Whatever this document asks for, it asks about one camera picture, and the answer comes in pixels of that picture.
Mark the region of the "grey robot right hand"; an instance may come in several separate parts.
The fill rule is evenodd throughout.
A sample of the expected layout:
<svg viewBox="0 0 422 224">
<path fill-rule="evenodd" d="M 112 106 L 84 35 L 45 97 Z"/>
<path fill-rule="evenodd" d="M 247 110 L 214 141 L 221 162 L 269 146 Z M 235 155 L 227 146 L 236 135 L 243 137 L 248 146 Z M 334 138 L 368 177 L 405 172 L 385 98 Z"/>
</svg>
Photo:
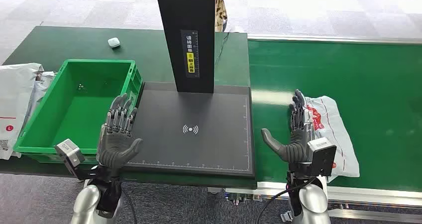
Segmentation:
<svg viewBox="0 0 422 224">
<path fill-rule="evenodd" d="M 288 117 L 290 118 L 290 141 L 282 144 L 276 140 L 266 128 L 261 129 L 263 141 L 287 163 L 306 162 L 305 145 L 308 142 L 308 128 L 311 117 L 307 110 L 307 102 L 303 93 L 296 89 L 292 96 L 293 104 L 289 104 Z"/>
</svg>

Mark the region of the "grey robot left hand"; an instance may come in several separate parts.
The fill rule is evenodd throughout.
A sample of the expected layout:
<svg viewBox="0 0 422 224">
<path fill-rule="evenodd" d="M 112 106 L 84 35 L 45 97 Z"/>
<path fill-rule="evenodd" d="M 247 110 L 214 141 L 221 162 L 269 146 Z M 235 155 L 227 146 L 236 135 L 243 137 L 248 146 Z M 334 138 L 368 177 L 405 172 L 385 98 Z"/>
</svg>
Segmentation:
<svg viewBox="0 0 422 224">
<path fill-rule="evenodd" d="M 101 126 L 97 161 L 104 167 L 120 169 L 140 152 L 143 139 L 132 136 L 137 108 L 131 103 L 127 93 L 115 97 Z"/>
</svg>

